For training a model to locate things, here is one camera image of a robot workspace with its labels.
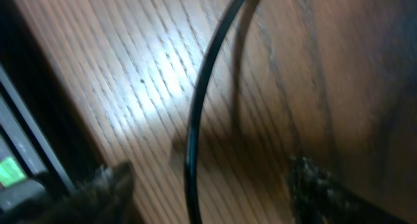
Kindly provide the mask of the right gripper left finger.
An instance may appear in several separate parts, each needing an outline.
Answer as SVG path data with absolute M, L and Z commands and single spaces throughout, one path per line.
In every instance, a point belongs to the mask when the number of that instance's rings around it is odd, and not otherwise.
M 77 193 L 61 199 L 37 217 L 32 224 L 111 224 L 128 223 L 134 192 L 134 170 L 129 161 L 102 167 L 81 184 Z

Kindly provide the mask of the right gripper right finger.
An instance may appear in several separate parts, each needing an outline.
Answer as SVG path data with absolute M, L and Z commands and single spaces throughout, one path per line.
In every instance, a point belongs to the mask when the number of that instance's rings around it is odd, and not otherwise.
M 295 224 L 405 224 L 354 195 L 309 158 L 291 158 L 288 178 Z

